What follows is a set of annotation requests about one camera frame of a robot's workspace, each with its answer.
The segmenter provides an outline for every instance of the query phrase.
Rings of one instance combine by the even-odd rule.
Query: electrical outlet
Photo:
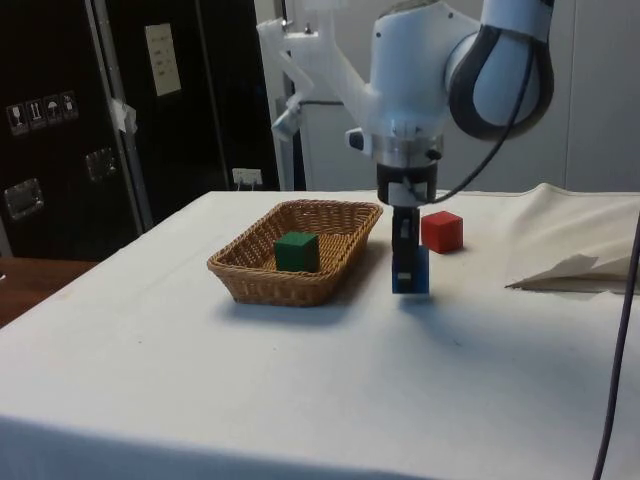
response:
[[[236,185],[261,186],[262,170],[259,168],[234,168],[233,183]]]

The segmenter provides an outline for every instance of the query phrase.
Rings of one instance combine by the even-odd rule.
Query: label sticker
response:
[[[25,133],[29,133],[29,123],[27,120],[27,115],[24,111],[23,104],[19,103],[17,105],[8,106],[7,120],[9,120],[11,133],[14,136],[24,135]]]
[[[61,123],[62,118],[62,103],[58,95],[50,95],[44,99],[44,109],[47,113],[47,121],[49,125],[56,125]]]
[[[73,91],[62,92],[60,100],[62,100],[62,116],[65,120],[75,120],[80,116],[78,104],[76,103],[76,94]]]
[[[31,130],[38,130],[47,126],[47,117],[44,112],[42,100],[30,100],[25,103],[29,126]]]
[[[149,25],[145,27],[145,34],[156,95],[162,97],[180,91],[182,85],[173,46],[171,24]]]

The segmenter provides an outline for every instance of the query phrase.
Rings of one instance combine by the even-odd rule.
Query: cable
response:
[[[418,201],[420,201],[422,203],[442,203],[445,200],[449,200],[451,197],[453,197],[454,195],[457,195],[462,190],[467,188],[469,186],[469,184],[471,182],[473,182],[476,179],[476,177],[482,173],[482,171],[487,167],[487,165],[489,165],[491,160],[493,160],[493,158],[496,156],[496,154],[502,148],[502,145],[504,144],[504,142],[507,140],[507,138],[509,138],[509,135],[511,134],[511,130],[513,129],[513,126],[516,123],[516,119],[518,118],[518,114],[520,113],[520,108],[522,107],[522,102],[524,101],[524,96],[527,93],[527,86],[529,85],[529,78],[531,77],[531,71],[533,69],[533,60],[534,60],[534,58],[535,58],[534,47],[533,47],[533,44],[530,43],[529,44],[529,54],[528,54],[528,57],[527,57],[527,66],[526,66],[525,71],[524,71],[524,76],[522,78],[522,83],[520,85],[520,91],[518,92],[518,97],[516,98],[516,103],[513,106],[513,110],[511,112],[511,116],[509,117],[509,120],[507,121],[507,125],[504,127],[504,130],[502,131],[502,135],[500,135],[500,138],[498,139],[496,144],[493,146],[491,151],[487,154],[485,159],[480,163],[480,165],[478,165],[475,168],[475,170],[473,170],[462,181],[462,183],[460,183],[457,187],[455,187],[453,190],[451,190],[450,192],[446,193],[445,195],[443,195],[443,196],[441,196],[439,198],[436,198],[432,202],[428,201],[427,198],[421,196],[418,192],[415,191],[413,185],[410,185],[409,191],[416,198],[416,200],[418,200]]]
[[[638,225],[636,226],[636,236],[633,240],[633,249],[631,250],[631,261],[629,262],[629,274],[627,275],[627,286],[624,293],[624,303],[622,305],[622,315],[620,317],[620,327],[618,329],[618,340],[616,341],[616,350],[613,355],[613,368],[611,371],[611,384],[609,386],[607,416],[604,422],[604,431],[602,432],[602,441],[600,443],[600,450],[598,451],[598,459],[593,472],[593,480],[600,480],[602,478],[604,462],[607,459],[609,441],[611,440],[611,432],[613,431],[613,420],[616,416],[616,404],[618,402],[618,386],[620,385],[620,373],[622,370],[622,356],[624,355],[624,345],[627,340],[629,317],[631,316],[631,304],[633,303],[633,295],[636,289],[639,259],[640,216],[638,217]]]

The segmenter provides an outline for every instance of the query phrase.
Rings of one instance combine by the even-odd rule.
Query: white cloth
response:
[[[235,304],[207,258],[300,197],[375,201],[205,195],[0,330],[0,478],[590,477],[622,299],[504,288],[526,196],[444,205],[467,248],[431,256],[429,301],[391,294],[387,209],[330,305]],[[614,480],[640,471],[636,314]]]
[[[538,290],[622,293],[638,194],[579,194],[540,185],[506,219],[507,283]]]

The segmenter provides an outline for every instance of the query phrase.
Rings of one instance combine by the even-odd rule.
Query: green cube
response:
[[[320,269],[318,236],[289,232],[274,244],[276,267],[281,272],[311,272]]]

